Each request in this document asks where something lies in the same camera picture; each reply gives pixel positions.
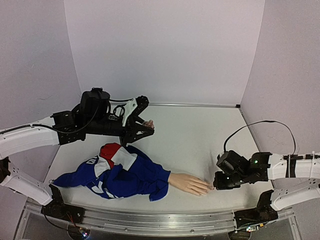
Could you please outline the clear nail polish bottle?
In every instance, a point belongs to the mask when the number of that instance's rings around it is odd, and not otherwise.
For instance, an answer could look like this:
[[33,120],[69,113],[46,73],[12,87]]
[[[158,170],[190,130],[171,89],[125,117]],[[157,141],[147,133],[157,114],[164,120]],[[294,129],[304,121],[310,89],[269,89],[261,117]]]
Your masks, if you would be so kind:
[[143,123],[144,126],[148,127],[148,128],[151,128],[151,129],[154,129],[154,121],[153,120],[149,120],[149,121],[145,121]]

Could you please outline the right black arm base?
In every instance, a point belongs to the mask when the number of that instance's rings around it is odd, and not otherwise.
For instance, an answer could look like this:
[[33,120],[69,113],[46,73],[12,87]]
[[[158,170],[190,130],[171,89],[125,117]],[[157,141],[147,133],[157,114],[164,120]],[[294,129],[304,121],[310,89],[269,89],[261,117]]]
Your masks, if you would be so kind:
[[249,226],[266,224],[278,219],[278,212],[271,207],[271,196],[273,192],[273,190],[263,192],[255,208],[234,212],[234,219],[238,230]]

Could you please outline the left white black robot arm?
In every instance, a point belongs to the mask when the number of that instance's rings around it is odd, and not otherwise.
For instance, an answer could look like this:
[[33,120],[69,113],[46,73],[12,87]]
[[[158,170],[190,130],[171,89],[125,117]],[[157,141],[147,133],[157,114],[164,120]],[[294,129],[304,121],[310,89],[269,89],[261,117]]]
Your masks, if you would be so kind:
[[9,157],[16,153],[43,146],[65,145],[84,141],[86,135],[119,137],[126,146],[154,134],[139,116],[149,105],[146,96],[117,100],[112,108],[111,96],[102,88],[85,91],[80,103],[71,111],[54,113],[37,122],[16,126],[0,132],[0,184],[19,192],[42,206],[47,206],[56,218],[64,218],[67,206],[54,198],[56,187],[37,181],[20,171]]

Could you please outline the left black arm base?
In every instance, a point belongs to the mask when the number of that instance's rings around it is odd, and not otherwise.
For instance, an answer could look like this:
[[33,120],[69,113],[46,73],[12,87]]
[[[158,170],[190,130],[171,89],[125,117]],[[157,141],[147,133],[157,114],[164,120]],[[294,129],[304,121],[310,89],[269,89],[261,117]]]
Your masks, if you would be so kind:
[[41,208],[41,213],[46,217],[69,221],[74,224],[83,222],[85,209],[80,206],[67,204],[64,202],[60,190],[49,184],[52,200]]

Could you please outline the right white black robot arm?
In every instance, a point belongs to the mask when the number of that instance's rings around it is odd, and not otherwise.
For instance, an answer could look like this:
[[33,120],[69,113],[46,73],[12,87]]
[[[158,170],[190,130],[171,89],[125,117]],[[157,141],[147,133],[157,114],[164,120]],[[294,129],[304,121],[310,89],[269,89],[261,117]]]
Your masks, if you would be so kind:
[[287,188],[273,188],[268,205],[279,211],[320,196],[320,155],[256,152],[250,159],[229,150],[217,157],[213,186],[217,190],[237,189],[243,184],[275,181],[278,179],[305,179]]

